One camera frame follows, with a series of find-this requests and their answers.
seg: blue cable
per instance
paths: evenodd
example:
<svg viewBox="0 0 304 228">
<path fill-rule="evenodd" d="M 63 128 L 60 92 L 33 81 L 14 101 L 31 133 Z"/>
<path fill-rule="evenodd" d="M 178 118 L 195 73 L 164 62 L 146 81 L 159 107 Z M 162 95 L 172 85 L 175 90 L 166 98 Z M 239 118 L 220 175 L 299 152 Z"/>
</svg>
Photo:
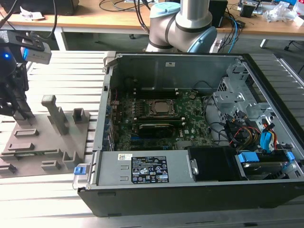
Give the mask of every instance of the blue cable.
<svg viewBox="0 0 304 228">
<path fill-rule="evenodd" d="M 235 34 L 234 34 L 233 41 L 232 41 L 232 44 L 231 44 L 231 47 L 230 47 L 228 53 L 230 53 L 230 51 L 232 50 L 232 48 L 233 48 L 233 46 L 234 46 L 234 44 L 235 44 L 236 37 L 237 37 L 237 32 L 238 32 L 238 30 L 237 30 L 237 29 L 238 29 L 238 25 L 237 25 L 236 21 L 235 21 L 233 18 L 230 18 L 230 19 L 233 20 L 233 22 L 234 22 L 234 25 L 235 25 L 235 27 L 236 27 L 236 32 L 235 32 Z"/>
</svg>

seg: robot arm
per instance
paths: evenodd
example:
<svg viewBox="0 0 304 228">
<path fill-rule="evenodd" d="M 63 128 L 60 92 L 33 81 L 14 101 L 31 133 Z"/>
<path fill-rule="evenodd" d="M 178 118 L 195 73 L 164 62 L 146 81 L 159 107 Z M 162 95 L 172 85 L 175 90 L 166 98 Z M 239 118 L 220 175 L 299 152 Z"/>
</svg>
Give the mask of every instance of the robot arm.
<svg viewBox="0 0 304 228">
<path fill-rule="evenodd" d="M 152 6 L 146 51 L 209 52 L 217 30 L 211 26 L 209 0 L 162 2 Z"/>
<path fill-rule="evenodd" d="M 12 31 L 0 31 L 0 115 L 13 116 L 19 125 L 33 117 L 26 102 L 26 62 L 48 64 L 51 51 L 37 38 Z"/>
</svg>

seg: screw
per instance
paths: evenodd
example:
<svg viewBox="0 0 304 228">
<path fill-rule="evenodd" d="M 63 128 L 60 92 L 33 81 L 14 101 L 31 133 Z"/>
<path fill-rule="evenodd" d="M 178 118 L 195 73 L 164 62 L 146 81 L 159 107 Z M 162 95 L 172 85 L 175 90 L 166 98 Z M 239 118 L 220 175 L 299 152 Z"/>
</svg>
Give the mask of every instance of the screw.
<svg viewBox="0 0 304 228">
<path fill-rule="evenodd" d="M 193 173 L 194 175 L 197 175 L 197 174 L 198 174 L 197 169 L 196 169 L 196 168 L 192 168 L 192 173 Z"/>
</svg>

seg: plastic bag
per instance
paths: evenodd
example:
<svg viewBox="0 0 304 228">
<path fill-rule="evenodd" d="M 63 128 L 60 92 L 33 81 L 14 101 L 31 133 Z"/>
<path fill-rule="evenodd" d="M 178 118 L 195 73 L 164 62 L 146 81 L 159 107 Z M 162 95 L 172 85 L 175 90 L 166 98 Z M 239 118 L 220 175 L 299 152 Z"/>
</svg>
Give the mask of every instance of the plastic bag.
<svg viewBox="0 0 304 228">
<path fill-rule="evenodd" d="M 304 15 L 304 0 L 298 0 L 294 5 L 294 11 L 297 15 Z"/>
<path fill-rule="evenodd" d="M 282 20 L 286 22 L 287 15 L 290 13 L 290 10 L 287 9 L 284 6 L 284 2 L 280 2 L 278 5 L 276 5 L 272 10 L 267 10 L 264 14 L 263 17 L 268 21 L 278 21 Z"/>
</svg>

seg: power supply label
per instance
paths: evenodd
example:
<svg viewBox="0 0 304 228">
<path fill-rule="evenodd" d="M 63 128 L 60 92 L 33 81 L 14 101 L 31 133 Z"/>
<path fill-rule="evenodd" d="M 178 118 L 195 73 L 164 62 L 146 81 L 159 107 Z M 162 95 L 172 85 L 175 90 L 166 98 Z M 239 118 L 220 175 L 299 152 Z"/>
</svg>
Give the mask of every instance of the power supply label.
<svg viewBox="0 0 304 228">
<path fill-rule="evenodd" d="M 168 183 L 168 164 L 165 156 L 132 157 L 133 184 Z"/>
</svg>

